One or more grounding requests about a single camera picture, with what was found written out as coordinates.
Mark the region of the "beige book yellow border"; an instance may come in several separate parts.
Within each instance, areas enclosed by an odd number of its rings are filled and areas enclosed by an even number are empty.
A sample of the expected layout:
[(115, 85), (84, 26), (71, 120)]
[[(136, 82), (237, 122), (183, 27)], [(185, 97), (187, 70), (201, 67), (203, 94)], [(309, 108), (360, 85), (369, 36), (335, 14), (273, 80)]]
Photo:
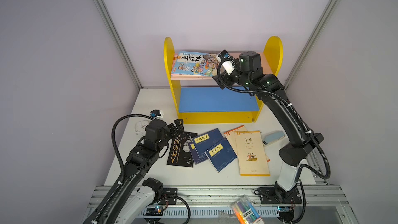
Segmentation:
[(240, 175), (270, 176), (260, 131), (236, 132), (235, 140)]

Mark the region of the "beige book orange border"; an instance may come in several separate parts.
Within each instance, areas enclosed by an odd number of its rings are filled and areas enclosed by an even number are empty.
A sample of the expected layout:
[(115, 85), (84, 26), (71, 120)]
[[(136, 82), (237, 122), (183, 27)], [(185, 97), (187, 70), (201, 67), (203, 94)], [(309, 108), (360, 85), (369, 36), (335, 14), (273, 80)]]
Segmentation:
[(237, 154), (240, 163), (270, 162), (266, 155), (260, 131), (248, 131), (244, 125), (224, 133)]

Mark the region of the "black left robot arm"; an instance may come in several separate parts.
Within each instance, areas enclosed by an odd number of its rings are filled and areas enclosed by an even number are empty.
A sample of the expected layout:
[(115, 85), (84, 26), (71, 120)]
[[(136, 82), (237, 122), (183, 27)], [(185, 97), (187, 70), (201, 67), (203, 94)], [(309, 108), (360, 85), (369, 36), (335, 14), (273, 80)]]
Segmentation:
[(120, 213), (129, 196), (160, 158), (161, 150), (169, 145), (169, 140), (184, 133), (182, 119), (167, 124), (161, 119), (147, 118), (151, 121), (145, 128), (145, 136), (130, 151), (126, 163), (122, 162), (118, 147), (113, 143), (121, 173), (103, 201), (83, 221), (84, 224), (113, 224), (120, 221)]

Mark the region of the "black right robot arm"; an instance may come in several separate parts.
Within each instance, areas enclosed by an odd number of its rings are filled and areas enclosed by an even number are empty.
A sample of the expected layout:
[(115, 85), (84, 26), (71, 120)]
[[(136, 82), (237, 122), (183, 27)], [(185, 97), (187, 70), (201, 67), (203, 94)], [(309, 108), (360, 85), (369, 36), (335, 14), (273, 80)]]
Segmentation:
[[(213, 79), (219, 87), (256, 96), (271, 110), (287, 135), (289, 143), (279, 150), (283, 164), (275, 183), (275, 191), (278, 194), (292, 192), (304, 168), (311, 170), (318, 177), (329, 178), (330, 165), (320, 147), (324, 140), (323, 135), (315, 133), (301, 118), (278, 78), (273, 74), (264, 74), (260, 54), (249, 51), (241, 53), (239, 58), (235, 59), (224, 50), (218, 54), (218, 59), (217, 74)], [(325, 174), (304, 163), (315, 148), (323, 155)]]

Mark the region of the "black book gold lettering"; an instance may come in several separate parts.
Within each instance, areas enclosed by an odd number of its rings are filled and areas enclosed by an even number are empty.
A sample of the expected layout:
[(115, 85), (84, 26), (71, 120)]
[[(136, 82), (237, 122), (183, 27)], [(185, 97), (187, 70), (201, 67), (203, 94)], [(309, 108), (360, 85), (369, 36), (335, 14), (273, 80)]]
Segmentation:
[(185, 132), (173, 139), (166, 164), (168, 166), (192, 168), (193, 157), (189, 148), (189, 142), (197, 135), (197, 133)]

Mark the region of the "dark blue book upper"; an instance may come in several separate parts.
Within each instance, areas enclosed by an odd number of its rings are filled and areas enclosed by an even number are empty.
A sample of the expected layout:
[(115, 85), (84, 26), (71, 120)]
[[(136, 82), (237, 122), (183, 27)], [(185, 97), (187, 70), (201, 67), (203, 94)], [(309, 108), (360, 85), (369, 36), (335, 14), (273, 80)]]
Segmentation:
[(223, 136), (218, 128), (213, 129), (207, 133), (201, 134), (193, 139), (193, 144), (199, 155), (202, 157), (205, 155), (205, 151), (211, 146), (222, 140)]

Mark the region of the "dark blue book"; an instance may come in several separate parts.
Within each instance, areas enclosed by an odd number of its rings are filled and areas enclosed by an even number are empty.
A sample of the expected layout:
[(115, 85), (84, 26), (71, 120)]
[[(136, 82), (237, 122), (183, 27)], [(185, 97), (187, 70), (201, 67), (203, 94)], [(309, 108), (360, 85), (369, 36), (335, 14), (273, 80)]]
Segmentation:
[(237, 154), (226, 138), (212, 145), (205, 151), (205, 154), (217, 172), (221, 172), (231, 162), (237, 159)]
[(199, 155), (202, 157), (205, 155), (205, 151), (211, 146), (222, 140), (223, 136), (218, 128), (213, 129), (207, 133), (201, 134), (193, 139), (193, 144)]

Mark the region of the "yellow pink blue bookshelf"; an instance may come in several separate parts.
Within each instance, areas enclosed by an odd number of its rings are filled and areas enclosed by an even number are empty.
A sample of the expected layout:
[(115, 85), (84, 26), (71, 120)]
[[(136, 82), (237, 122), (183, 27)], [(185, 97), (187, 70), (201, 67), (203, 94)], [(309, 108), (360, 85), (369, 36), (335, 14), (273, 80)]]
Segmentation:
[(251, 123), (264, 103), (256, 96), (215, 87), (182, 87), (182, 80), (210, 80), (206, 76), (173, 75), (177, 55), (170, 37), (164, 41), (164, 65), (176, 113), (187, 124)]

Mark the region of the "dark blue book hidden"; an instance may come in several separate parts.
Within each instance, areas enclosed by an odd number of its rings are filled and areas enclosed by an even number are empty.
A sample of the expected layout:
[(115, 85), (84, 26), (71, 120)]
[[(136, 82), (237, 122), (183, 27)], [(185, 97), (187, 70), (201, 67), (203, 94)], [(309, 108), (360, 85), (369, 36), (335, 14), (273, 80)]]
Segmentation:
[(208, 157), (206, 155), (202, 155), (202, 156), (198, 155), (198, 152), (197, 152), (192, 141), (188, 142), (188, 147), (190, 149), (190, 152), (191, 152), (191, 155), (192, 155), (195, 165), (198, 165), (198, 164), (208, 160)]

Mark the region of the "small white alarm clock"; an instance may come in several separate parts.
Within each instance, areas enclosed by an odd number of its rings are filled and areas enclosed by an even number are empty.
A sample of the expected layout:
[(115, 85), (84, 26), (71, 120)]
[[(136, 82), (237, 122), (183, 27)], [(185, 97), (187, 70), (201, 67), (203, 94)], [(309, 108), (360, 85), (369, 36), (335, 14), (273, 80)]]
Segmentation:
[(134, 131), (137, 136), (144, 136), (145, 135), (145, 128), (149, 124), (148, 120), (142, 120), (135, 124)]

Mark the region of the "light blue stapler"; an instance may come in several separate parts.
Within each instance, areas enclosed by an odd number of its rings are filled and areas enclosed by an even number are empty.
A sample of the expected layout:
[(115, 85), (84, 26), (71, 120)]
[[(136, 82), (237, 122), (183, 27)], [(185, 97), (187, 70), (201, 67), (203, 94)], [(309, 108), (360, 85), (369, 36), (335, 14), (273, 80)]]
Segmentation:
[(285, 137), (285, 133), (283, 131), (274, 131), (265, 135), (262, 139), (263, 145), (269, 145), (273, 142), (279, 141)]

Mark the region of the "pack of coloured markers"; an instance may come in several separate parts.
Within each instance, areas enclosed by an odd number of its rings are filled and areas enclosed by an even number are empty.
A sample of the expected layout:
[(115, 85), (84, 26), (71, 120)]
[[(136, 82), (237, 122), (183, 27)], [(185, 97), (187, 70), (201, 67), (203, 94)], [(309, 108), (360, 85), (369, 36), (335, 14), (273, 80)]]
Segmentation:
[(255, 210), (250, 199), (246, 195), (240, 196), (235, 202), (233, 202), (231, 209), (240, 224), (264, 224), (261, 216)]

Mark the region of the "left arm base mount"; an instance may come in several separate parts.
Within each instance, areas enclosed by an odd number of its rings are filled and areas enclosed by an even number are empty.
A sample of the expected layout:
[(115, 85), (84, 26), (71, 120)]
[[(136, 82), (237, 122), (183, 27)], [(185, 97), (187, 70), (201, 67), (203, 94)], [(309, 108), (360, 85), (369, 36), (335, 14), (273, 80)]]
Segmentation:
[(150, 177), (134, 196), (133, 209), (136, 213), (144, 212), (144, 216), (161, 216), (169, 205), (176, 204), (175, 196), (178, 196), (177, 188), (164, 188), (162, 182)]

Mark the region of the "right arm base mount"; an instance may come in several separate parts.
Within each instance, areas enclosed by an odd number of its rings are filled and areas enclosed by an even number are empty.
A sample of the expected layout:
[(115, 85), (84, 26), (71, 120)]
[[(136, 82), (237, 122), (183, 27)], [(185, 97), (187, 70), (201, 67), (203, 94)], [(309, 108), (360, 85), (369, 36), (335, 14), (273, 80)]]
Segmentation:
[(261, 187), (254, 190), (254, 194), (260, 198), (261, 204), (302, 204), (303, 199), (294, 186), (290, 191), (285, 191), (278, 184), (274, 187)]

